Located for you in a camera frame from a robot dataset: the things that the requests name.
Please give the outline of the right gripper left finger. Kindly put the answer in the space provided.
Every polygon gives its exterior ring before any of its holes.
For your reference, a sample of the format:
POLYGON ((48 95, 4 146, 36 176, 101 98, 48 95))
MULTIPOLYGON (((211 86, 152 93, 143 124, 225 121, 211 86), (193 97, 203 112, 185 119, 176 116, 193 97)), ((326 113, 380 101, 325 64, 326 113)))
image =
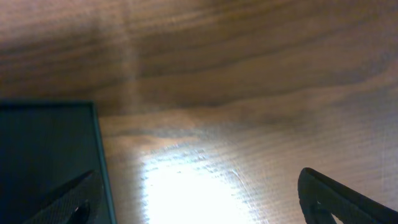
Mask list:
POLYGON ((102 198, 101 175, 89 170, 34 203, 22 224, 93 224, 102 198))

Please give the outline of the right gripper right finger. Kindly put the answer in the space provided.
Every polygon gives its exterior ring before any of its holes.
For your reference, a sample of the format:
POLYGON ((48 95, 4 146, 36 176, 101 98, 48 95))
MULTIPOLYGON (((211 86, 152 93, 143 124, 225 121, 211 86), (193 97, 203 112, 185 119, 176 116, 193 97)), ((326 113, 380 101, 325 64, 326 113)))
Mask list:
POLYGON ((298 197, 309 224, 397 223, 397 212, 306 167, 298 178, 298 197))

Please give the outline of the dark green box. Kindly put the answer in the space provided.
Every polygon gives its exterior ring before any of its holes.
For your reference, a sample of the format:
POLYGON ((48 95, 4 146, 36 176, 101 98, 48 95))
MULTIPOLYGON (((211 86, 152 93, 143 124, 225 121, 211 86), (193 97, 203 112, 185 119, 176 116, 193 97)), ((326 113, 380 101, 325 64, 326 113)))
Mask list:
POLYGON ((116 214, 96 108, 89 101, 1 102, 1 222, 22 223, 44 195, 89 171, 102 178, 94 223, 116 214))

